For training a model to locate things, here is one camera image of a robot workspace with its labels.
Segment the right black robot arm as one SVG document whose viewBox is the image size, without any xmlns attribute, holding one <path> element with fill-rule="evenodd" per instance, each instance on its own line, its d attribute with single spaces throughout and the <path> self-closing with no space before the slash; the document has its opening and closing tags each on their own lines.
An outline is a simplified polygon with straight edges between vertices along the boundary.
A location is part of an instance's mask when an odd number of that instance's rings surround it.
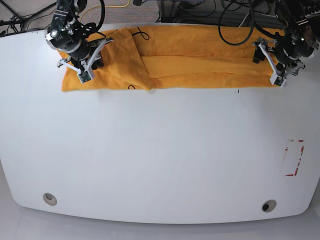
<svg viewBox="0 0 320 240">
<path fill-rule="evenodd" d="M 79 14 L 86 8 L 86 0 L 58 0 L 51 24 L 46 28 L 45 41 L 54 50 L 67 54 L 57 63 L 76 72 L 82 83 L 95 77 L 94 70 L 104 66 L 102 49 L 114 41 L 100 32 L 106 9 L 100 1 L 101 15 L 98 24 L 83 24 Z"/>
</svg>

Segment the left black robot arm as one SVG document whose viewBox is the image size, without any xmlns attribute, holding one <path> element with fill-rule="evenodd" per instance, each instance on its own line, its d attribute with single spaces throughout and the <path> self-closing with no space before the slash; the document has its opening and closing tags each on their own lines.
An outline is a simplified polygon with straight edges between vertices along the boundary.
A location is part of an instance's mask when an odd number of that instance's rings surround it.
<svg viewBox="0 0 320 240">
<path fill-rule="evenodd" d="M 257 30 L 269 37 L 253 42 L 253 62 L 268 59 L 273 70 L 271 83 L 288 75 L 297 75 L 305 67 L 300 58 L 312 58 L 320 48 L 320 2 L 318 0 L 275 0 L 274 13 L 284 25 L 284 35 L 269 33 L 255 24 Z"/>
</svg>

